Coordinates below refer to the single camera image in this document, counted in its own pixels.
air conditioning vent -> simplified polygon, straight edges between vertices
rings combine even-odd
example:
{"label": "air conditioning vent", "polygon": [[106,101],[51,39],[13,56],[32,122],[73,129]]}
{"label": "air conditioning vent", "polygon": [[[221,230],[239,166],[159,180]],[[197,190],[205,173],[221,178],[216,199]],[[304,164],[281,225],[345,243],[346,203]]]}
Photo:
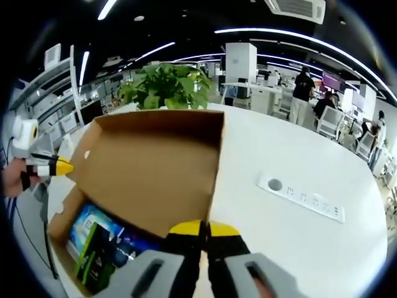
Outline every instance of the air conditioning vent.
{"label": "air conditioning vent", "polygon": [[325,15],[325,0],[264,0],[274,14],[297,17],[322,24]]}
{"label": "air conditioning vent", "polygon": [[54,45],[45,51],[44,70],[49,70],[61,61],[61,44]]}

man in black shirt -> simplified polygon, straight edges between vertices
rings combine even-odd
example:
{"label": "man in black shirt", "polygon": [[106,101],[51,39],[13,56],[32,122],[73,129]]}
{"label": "man in black shirt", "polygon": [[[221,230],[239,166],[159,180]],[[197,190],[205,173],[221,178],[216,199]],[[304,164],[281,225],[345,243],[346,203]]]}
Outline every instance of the man in black shirt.
{"label": "man in black shirt", "polygon": [[310,71],[307,66],[302,68],[301,73],[295,79],[295,89],[291,104],[290,122],[303,125],[309,99],[314,94],[314,82],[310,78]]}
{"label": "man in black shirt", "polygon": [[335,103],[332,100],[332,97],[333,97],[332,92],[327,91],[325,93],[324,99],[319,100],[317,102],[317,104],[315,105],[315,107],[313,108],[314,114],[316,115],[316,117],[318,119],[321,118],[326,106],[329,106],[329,107],[332,107],[333,109],[335,109]]}

ceiling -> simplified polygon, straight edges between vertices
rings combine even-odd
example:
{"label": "ceiling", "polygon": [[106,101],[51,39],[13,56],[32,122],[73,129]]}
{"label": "ceiling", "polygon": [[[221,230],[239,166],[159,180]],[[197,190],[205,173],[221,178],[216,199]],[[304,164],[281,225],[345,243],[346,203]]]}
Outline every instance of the ceiling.
{"label": "ceiling", "polygon": [[[176,44],[134,62],[130,68],[141,67],[153,60],[172,61],[192,55],[221,53],[225,43],[241,41],[254,44],[258,53],[305,61],[344,79],[359,80],[348,68],[357,70],[379,88],[386,101],[397,106],[393,98],[382,91],[384,87],[365,70],[346,57],[309,40],[265,32],[214,33],[219,29],[255,27],[289,30],[318,38],[359,59],[397,94],[397,43],[387,36],[390,25],[386,22],[389,19],[374,18],[373,7],[365,1],[350,5],[338,0],[326,1],[323,25],[274,15],[264,0],[235,0],[233,5],[230,0],[118,0],[107,17],[99,21],[97,17],[106,2],[72,1],[62,6],[57,15],[49,17],[41,26],[40,35],[31,47],[20,77],[30,81],[41,73],[44,51],[57,43],[62,44],[62,58],[69,56],[69,46],[75,45],[77,74],[80,74],[83,53],[90,52],[84,75],[84,83],[89,83],[101,71],[115,73],[120,66],[128,63],[127,60],[169,42]],[[144,16],[145,19],[135,22],[136,16]],[[123,61],[104,69],[102,66],[110,56],[120,56]],[[336,63],[335,59],[345,66]],[[280,63],[280,60],[258,57],[258,63],[267,61]]]}

ceiling light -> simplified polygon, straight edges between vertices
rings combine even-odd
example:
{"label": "ceiling light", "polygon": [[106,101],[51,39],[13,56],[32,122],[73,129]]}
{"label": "ceiling light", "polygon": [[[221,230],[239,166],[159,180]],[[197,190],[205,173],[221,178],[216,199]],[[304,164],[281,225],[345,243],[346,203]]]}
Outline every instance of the ceiling light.
{"label": "ceiling light", "polygon": [[[267,62],[267,64],[276,65],[276,66],[280,66],[280,67],[291,68],[291,69],[297,70],[297,71],[301,71],[301,70],[302,70],[301,68],[297,68],[297,67],[290,66],[290,65],[284,65],[284,64],[274,63],[274,62]],[[323,78],[322,76],[319,76],[318,74],[315,74],[315,73],[310,73],[310,75],[315,76],[315,77],[320,78],[320,79]]]}
{"label": "ceiling light", "polygon": [[221,60],[220,59],[200,60],[200,61],[198,61],[198,63],[201,63],[201,62],[215,62],[215,61],[221,61]]}
{"label": "ceiling light", "polygon": [[178,62],[182,60],[188,60],[192,58],[200,58],[200,57],[207,57],[207,56],[221,56],[221,55],[226,55],[226,53],[217,53],[217,54],[206,54],[206,55],[197,55],[197,56],[190,56],[190,57],[185,57],[181,59],[174,60],[173,62]]}
{"label": "ceiling light", "polygon": [[272,9],[275,10],[275,6],[274,6],[274,4],[273,4],[273,1],[272,1],[272,0],[268,0],[268,2],[269,2],[269,4],[272,6]]}
{"label": "ceiling light", "polygon": [[102,11],[100,12],[98,16],[98,20],[103,20],[106,18],[107,14],[109,11],[113,8],[114,4],[117,2],[117,0],[107,0],[104,8],[102,8]]}
{"label": "ceiling light", "polygon": [[86,66],[88,61],[89,52],[84,52],[83,62],[81,63],[81,71],[80,71],[80,81],[79,85],[83,85],[84,73],[86,72]]}
{"label": "ceiling light", "polygon": [[342,16],[339,16],[338,19],[339,19],[339,22],[341,23],[341,25],[346,25],[346,21]]}
{"label": "ceiling light", "polygon": [[137,16],[134,18],[135,22],[140,22],[141,20],[143,20],[145,17],[144,16]]}
{"label": "ceiling light", "polygon": [[264,54],[258,54],[258,56],[267,57],[267,58],[274,58],[274,59],[281,59],[281,60],[285,60],[285,61],[294,62],[294,63],[301,64],[301,65],[305,65],[305,66],[308,66],[310,68],[314,68],[315,70],[323,71],[321,68],[318,68],[317,66],[313,66],[313,65],[310,65],[310,64],[307,64],[307,63],[304,63],[304,62],[300,62],[300,61],[296,61],[296,60],[293,60],[293,59],[289,59],[289,58],[273,56],[273,55],[264,55]]}
{"label": "ceiling light", "polygon": [[221,33],[228,33],[228,32],[268,32],[268,33],[276,33],[276,34],[284,34],[284,35],[289,35],[289,36],[294,36],[298,38],[302,38],[305,40],[309,40],[311,42],[317,43],[319,45],[322,45],[326,48],[329,48],[349,60],[353,61],[355,64],[359,65],[361,68],[363,68],[367,73],[369,73],[375,80],[377,80],[385,89],[386,91],[390,94],[390,96],[397,102],[397,96],[392,92],[392,90],[387,86],[387,84],[375,73],[373,72],[367,65],[362,63],[360,60],[354,58],[352,55],[349,53],[345,52],[344,50],[335,47],[334,45],[331,45],[327,42],[324,42],[320,39],[316,39],[314,37],[310,37],[307,35],[299,34],[296,32],[291,32],[291,31],[286,31],[286,30],[280,30],[280,29],[271,29],[271,28],[234,28],[234,29],[225,29],[225,30],[216,30],[216,34],[221,34]]}
{"label": "ceiling light", "polygon": [[140,57],[139,57],[138,59],[136,59],[135,61],[141,60],[142,58],[144,58],[144,57],[146,57],[146,56],[149,56],[149,55],[151,55],[151,54],[153,54],[153,53],[155,53],[155,52],[157,52],[157,51],[160,51],[160,50],[162,50],[162,49],[164,49],[164,48],[166,48],[166,47],[170,47],[171,45],[174,45],[174,44],[175,44],[175,42],[170,42],[170,43],[167,43],[166,45],[163,45],[163,46],[161,46],[161,47],[159,47],[159,48],[155,48],[153,51],[150,51],[150,52],[148,52],[148,53],[146,53],[146,54],[140,56]]}
{"label": "ceiling light", "polygon": [[351,88],[356,90],[358,93],[360,92],[360,90],[356,86],[354,86],[353,84],[350,84],[349,82],[345,82],[345,83],[346,83],[346,85],[349,85]]}
{"label": "ceiling light", "polygon": [[360,74],[357,70],[354,70],[353,72],[354,72],[359,78],[362,78],[364,81],[366,81],[368,85],[370,85],[374,90],[376,90],[376,92],[379,91],[379,89],[378,89],[374,84],[372,84],[365,76],[363,76],[362,74]]}

office chair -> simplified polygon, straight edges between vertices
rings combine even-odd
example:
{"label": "office chair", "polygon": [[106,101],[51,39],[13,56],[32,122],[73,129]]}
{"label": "office chair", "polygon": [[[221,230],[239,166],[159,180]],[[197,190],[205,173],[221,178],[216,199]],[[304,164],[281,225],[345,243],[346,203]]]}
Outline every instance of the office chair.
{"label": "office chair", "polygon": [[331,140],[337,140],[341,131],[343,117],[344,114],[342,111],[326,106],[318,120],[316,132]]}
{"label": "office chair", "polygon": [[355,150],[355,154],[363,159],[365,162],[369,162],[371,157],[371,147],[372,143],[375,139],[375,136],[370,132],[366,132],[362,137],[361,141],[357,145],[357,149]]}

